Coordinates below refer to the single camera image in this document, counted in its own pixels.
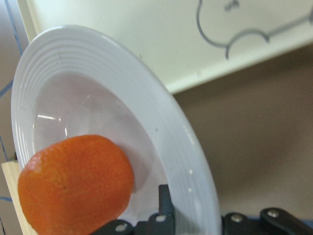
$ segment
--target blue line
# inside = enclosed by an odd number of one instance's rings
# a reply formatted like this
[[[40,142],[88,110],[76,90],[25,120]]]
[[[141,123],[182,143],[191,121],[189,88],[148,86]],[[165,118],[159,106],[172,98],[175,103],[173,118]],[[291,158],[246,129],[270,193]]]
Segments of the blue line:
[[[9,91],[13,86],[13,80],[9,82],[8,85],[6,85],[1,91],[0,91],[0,98],[7,92]]]
[[[8,0],[4,0],[4,2],[5,2],[6,9],[8,11],[8,14],[9,14],[10,22],[11,22],[11,25],[12,25],[12,29],[13,29],[13,32],[14,32],[16,43],[18,45],[18,49],[19,49],[20,55],[22,55],[23,54],[23,49],[22,49],[22,45],[21,45],[18,33],[16,31],[16,28],[15,28],[15,24],[14,24],[14,20],[13,20],[13,16],[12,16],[12,12],[11,12],[11,9],[10,9],[9,2],[8,2]]]
[[[0,200],[12,202],[12,198],[10,198],[10,197],[0,197]]]
[[[0,135],[0,142],[1,142],[1,146],[2,146],[2,150],[3,150],[3,153],[4,153],[5,159],[6,159],[6,161],[8,162],[8,161],[9,161],[8,155],[6,154],[5,147],[4,147],[4,143],[3,143],[3,140],[2,140],[1,135]]]

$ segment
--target black marker drawing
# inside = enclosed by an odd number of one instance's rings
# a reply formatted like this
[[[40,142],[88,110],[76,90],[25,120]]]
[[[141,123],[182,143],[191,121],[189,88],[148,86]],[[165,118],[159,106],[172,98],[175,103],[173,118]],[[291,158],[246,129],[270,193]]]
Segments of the black marker drawing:
[[[196,15],[197,27],[198,27],[199,33],[203,37],[203,39],[205,41],[207,41],[210,45],[215,46],[215,47],[224,48],[226,59],[229,59],[229,51],[230,51],[231,46],[236,41],[238,41],[240,38],[242,38],[244,36],[259,35],[261,38],[264,39],[264,41],[266,43],[269,43],[270,38],[276,36],[277,34],[283,33],[287,30],[290,30],[291,28],[294,28],[296,26],[299,26],[301,24],[305,24],[308,22],[313,24],[313,8],[312,8],[308,15],[305,15],[303,17],[296,19],[296,20],[288,22],[288,23],[284,24],[283,26],[275,28],[271,31],[264,32],[261,29],[250,27],[250,28],[241,30],[238,33],[236,33],[235,35],[233,35],[227,43],[222,43],[222,42],[218,42],[216,40],[211,39],[209,36],[209,33],[207,34],[204,32],[203,27],[201,26],[201,21],[200,21],[200,13],[202,10],[202,5],[203,5],[203,0],[199,0],[199,4],[197,7],[197,15]],[[229,12],[232,9],[239,8],[240,6],[241,5],[239,3],[239,0],[230,0],[229,3],[224,6],[224,10],[225,10],[226,14],[229,14]]]

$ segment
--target orange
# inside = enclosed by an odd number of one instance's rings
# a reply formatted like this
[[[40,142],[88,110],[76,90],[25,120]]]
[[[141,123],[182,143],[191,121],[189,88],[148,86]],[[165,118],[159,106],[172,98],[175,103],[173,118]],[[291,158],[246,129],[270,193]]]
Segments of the orange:
[[[23,213],[39,235],[88,235],[126,209],[134,174],[109,139],[83,135],[36,153],[22,170]]]

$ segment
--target curved black line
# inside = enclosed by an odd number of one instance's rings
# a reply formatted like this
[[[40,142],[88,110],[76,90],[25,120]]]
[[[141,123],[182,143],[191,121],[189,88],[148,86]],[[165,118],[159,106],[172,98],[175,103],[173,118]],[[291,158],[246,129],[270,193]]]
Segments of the curved black line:
[[[199,0],[199,4],[198,4],[198,7],[197,7],[197,17],[196,18],[197,18],[197,27],[198,27],[200,35],[204,38],[204,40],[206,40],[208,43],[212,44],[213,46],[224,47],[224,48],[228,47],[228,44],[222,44],[222,43],[217,43],[217,42],[212,41],[202,31],[202,28],[201,28],[201,25],[200,25],[200,9],[201,9],[201,7],[202,7],[202,0]]]
[[[250,34],[258,34],[258,35],[261,35],[261,37],[264,38],[264,40],[269,43],[269,35],[267,35],[266,33],[258,30],[258,29],[254,29],[254,28],[251,28],[251,29],[247,29],[247,30],[244,30],[244,31],[241,31],[237,34],[235,34],[234,37],[232,37],[232,39],[229,41],[229,44],[228,46],[226,47],[226,52],[225,52],[225,57],[226,59],[229,59],[229,50],[230,50],[230,47],[237,41],[239,40],[240,38],[244,37],[244,36],[247,36],[247,35],[250,35]]]

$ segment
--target screw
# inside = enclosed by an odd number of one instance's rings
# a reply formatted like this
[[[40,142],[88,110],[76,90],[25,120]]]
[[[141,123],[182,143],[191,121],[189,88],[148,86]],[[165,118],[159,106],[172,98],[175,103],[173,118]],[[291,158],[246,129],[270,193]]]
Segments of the screw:
[[[241,222],[243,219],[243,217],[239,214],[233,214],[230,218],[232,221],[237,222],[237,223]]]
[[[268,215],[269,215],[270,217],[276,218],[276,217],[279,216],[279,212],[276,211],[276,210],[271,209],[271,210],[268,211]]]

